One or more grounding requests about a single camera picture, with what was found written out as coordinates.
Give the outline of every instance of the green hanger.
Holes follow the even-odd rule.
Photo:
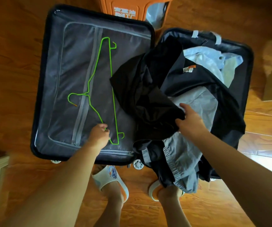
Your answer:
[[[101,123],[104,123],[104,122],[103,122],[103,120],[102,120],[102,118],[101,118],[99,112],[92,106],[92,104],[91,104],[91,97],[90,97],[90,95],[88,95],[88,93],[90,92],[90,82],[91,82],[91,80],[92,80],[92,78],[93,78],[93,76],[95,75],[95,72],[96,72],[96,68],[97,68],[97,64],[98,64],[98,60],[99,60],[99,56],[100,56],[100,51],[101,51],[101,46],[102,46],[102,42],[104,41],[104,39],[108,39],[108,40],[109,40],[109,53],[110,53],[111,77],[113,76],[111,50],[112,50],[112,49],[116,49],[116,48],[117,48],[117,45],[116,45],[115,42],[113,42],[113,44],[115,45],[115,47],[114,47],[114,48],[111,48],[111,41],[110,41],[110,38],[109,38],[109,37],[104,37],[104,38],[101,39],[101,42],[100,42],[100,47],[99,47],[99,52],[98,52],[98,58],[97,58],[97,61],[96,61],[95,69],[94,69],[93,74],[92,74],[92,76],[90,77],[89,81],[87,82],[87,92],[81,93],[81,94],[70,93],[70,94],[67,96],[67,101],[69,101],[69,103],[75,105],[76,107],[77,107],[77,105],[74,104],[74,103],[72,103],[72,102],[70,101],[70,96],[71,96],[71,95],[87,96],[87,97],[89,98],[89,105],[90,105],[90,107],[97,113],[97,115],[98,115],[99,118],[100,118]],[[112,88],[112,93],[113,93],[113,104],[114,104],[114,114],[115,114],[115,125],[116,125],[116,133],[117,133],[117,140],[118,140],[118,142],[117,142],[117,143],[113,143],[113,142],[111,141],[111,139],[110,139],[110,142],[111,142],[111,144],[113,144],[113,145],[119,145],[119,136],[118,136],[118,135],[119,135],[119,134],[123,134],[123,137],[122,137],[122,139],[123,139],[123,138],[124,138],[124,133],[123,133],[123,132],[118,132],[117,117],[116,117],[116,108],[115,108],[115,96],[114,96],[114,90],[113,90],[113,88]]]

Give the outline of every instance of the hand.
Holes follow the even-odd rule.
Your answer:
[[[185,110],[185,119],[176,119],[175,122],[183,136],[192,141],[192,139],[200,138],[203,133],[209,132],[200,115],[190,105],[180,103],[180,107]]]
[[[100,150],[107,145],[110,139],[110,130],[106,129],[107,127],[108,125],[104,123],[94,126],[90,132],[87,142],[85,143],[87,147],[96,149],[98,151],[97,155],[99,154]]]

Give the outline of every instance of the white wheel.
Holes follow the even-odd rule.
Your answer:
[[[54,164],[61,163],[61,161],[56,161],[56,160],[51,160],[51,162],[54,163]]]
[[[140,159],[136,159],[134,162],[133,162],[133,166],[136,170],[141,170],[144,165],[143,163],[140,161]]]

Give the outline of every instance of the jacket logo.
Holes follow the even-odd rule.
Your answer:
[[[196,68],[196,65],[191,65],[189,67],[183,68],[183,72],[193,72],[194,68]]]

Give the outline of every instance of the leg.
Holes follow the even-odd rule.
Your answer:
[[[98,165],[94,174],[100,172],[105,166]],[[123,206],[123,195],[120,191],[118,182],[106,184],[102,189],[104,196],[108,198],[108,204],[105,207],[100,218],[95,223],[94,227],[119,227],[120,214]]]
[[[169,186],[158,193],[158,199],[162,205],[168,227],[191,226],[179,202],[181,195],[182,190],[176,186]]]

